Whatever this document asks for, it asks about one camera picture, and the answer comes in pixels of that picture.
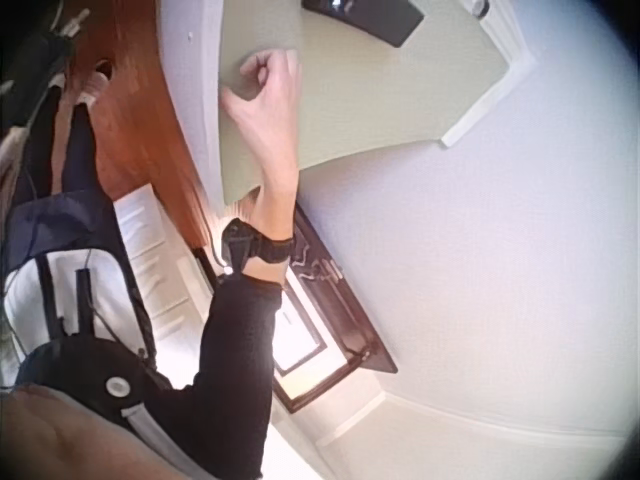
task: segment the hand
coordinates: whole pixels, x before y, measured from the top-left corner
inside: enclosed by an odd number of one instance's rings
[[[227,87],[221,104],[235,122],[261,169],[265,188],[295,191],[298,186],[298,102],[301,66],[295,50],[252,55],[240,73],[253,77],[260,93],[244,100]]]

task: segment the skin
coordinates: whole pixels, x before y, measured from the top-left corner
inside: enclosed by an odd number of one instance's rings
[[[298,189],[300,65],[293,50],[267,50],[252,55],[241,72],[258,83],[258,95],[244,100],[224,88],[221,104],[262,169],[249,223],[268,238],[286,240],[293,235]],[[283,283],[287,266],[253,258],[243,273]],[[0,459],[16,478],[184,478],[127,432],[41,387],[0,395],[0,428]]]

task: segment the wooden floor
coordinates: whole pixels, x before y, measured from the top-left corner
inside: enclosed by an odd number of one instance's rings
[[[67,0],[63,19],[89,8],[56,123],[54,189],[64,161],[70,114],[82,83],[102,58],[114,62],[108,90],[91,110],[98,171],[118,199],[152,183],[191,248],[205,241],[197,198],[201,187],[162,73],[154,0]]]

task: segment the white baseboard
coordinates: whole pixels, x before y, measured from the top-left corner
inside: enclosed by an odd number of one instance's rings
[[[405,398],[381,392],[356,414],[340,424],[335,430],[320,438],[316,447],[322,449],[335,442],[359,422],[364,420],[371,412],[384,402],[414,411],[417,414],[437,417],[440,421],[449,422],[452,425],[466,429],[480,431],[487,435],[504,438],[510,441],[525,443],[535,446],[556,448],[591,448],[615,452],[622,447],[625,438],[620,435],[612,435],[598,432],[561,432],[527,429],[520,426],[497,424],[486,419],[473,418],[458,413],[447,412],[439,408],[418,404]]]

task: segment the person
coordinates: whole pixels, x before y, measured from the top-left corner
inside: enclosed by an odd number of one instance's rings
[[[5,310],[23,350],[16,384],[1,397],[0,458],[15,478],[260,478],[298,186],[301,67],[295,51],[267,50],[241,73],[257,82],[256,97],[223,88],[220,101],[263,181],[249,221],[224,232],[234,271],[216,287],[199,371],[182,390],[155,370],[148,316],[97,176],[89,111],[113,68],[100,62],[80,95],[57,195],[49,158],[63,78],[54,78],[3,252]],[[110,309],[117,289],[126,301]]]

